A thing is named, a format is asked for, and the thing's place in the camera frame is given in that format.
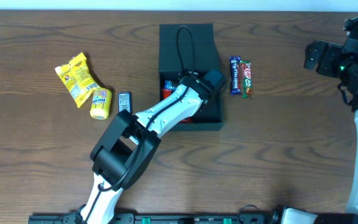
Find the blue oreo pack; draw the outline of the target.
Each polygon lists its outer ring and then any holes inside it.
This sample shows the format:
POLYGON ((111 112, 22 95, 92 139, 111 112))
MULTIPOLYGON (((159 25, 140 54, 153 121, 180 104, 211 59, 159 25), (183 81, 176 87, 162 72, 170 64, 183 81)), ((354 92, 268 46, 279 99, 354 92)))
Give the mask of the blue oreo pack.
POLYGON ((164 90, 175 91, 177 89, 177 84, 171 80, 165 80, 165 84, 163 87, 164 90))

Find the red snack packet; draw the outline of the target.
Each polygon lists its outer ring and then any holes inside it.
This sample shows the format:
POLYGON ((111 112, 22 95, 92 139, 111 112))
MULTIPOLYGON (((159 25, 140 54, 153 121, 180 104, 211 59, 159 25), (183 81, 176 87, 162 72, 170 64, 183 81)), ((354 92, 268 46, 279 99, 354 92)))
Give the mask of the red snack packet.
MULTIPOLYGON (((175 90, 171 90, 171 89, 163 89, 162 90, 162 99, 166 99, 168 98, 175 90)), ((191 120, 190 117, 187 117, 183 120, 180 121, 180 123, 183 123, 183 124, 190 124, 192 123, 193 121, 191 120)))

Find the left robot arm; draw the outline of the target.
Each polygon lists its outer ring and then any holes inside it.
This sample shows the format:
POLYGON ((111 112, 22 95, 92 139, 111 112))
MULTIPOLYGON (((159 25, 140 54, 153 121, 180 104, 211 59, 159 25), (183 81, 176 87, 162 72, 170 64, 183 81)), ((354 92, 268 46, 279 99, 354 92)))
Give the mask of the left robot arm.
POLYGON ((162 136, 213 102, 226 82, 217 69, 200 77, 190 72, 155 106, 136 114, 118 112, 91 151, 94 184, 76 223, 109 223, 118 198, 144 173, 162 136))

